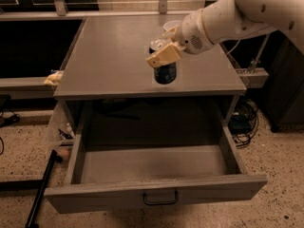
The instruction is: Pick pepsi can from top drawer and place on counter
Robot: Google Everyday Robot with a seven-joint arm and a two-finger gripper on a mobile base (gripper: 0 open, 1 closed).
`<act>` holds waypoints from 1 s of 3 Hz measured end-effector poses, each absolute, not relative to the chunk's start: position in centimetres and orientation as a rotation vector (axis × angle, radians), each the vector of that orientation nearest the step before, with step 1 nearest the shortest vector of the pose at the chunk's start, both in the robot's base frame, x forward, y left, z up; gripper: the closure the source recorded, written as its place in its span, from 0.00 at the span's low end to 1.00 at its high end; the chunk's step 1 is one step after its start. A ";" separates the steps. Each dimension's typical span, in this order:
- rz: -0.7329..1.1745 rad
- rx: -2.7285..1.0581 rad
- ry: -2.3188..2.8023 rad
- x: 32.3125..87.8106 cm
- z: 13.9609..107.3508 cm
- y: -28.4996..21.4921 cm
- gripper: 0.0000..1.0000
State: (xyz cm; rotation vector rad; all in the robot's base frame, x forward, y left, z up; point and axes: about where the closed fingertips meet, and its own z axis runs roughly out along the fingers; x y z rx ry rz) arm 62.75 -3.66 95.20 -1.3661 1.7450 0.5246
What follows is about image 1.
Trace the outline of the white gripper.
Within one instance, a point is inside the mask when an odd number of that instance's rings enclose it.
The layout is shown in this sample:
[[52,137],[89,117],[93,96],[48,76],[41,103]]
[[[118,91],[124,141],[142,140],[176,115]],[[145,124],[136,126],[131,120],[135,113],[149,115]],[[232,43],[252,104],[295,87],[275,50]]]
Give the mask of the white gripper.
[[186,15],[178,26],[166,31],[163,37],[177,42],[168,43],[153,52],[145,61],[151,67],[163,67],[176,63],[181,58],[183,51],[189,54],[200,54],[211,49],[214,44],[204,30],[202,12],[203,9],[198,9]]

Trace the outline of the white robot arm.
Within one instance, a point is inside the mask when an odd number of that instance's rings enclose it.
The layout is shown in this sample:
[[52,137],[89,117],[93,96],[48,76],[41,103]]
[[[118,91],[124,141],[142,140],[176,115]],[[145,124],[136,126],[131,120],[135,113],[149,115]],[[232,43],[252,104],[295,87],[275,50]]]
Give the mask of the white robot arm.
[[304,0],[218,0],[185,16],[152,41],[151,67],[177,62],[183,53],[199,54],[227,40],[281,31],[304,53]]

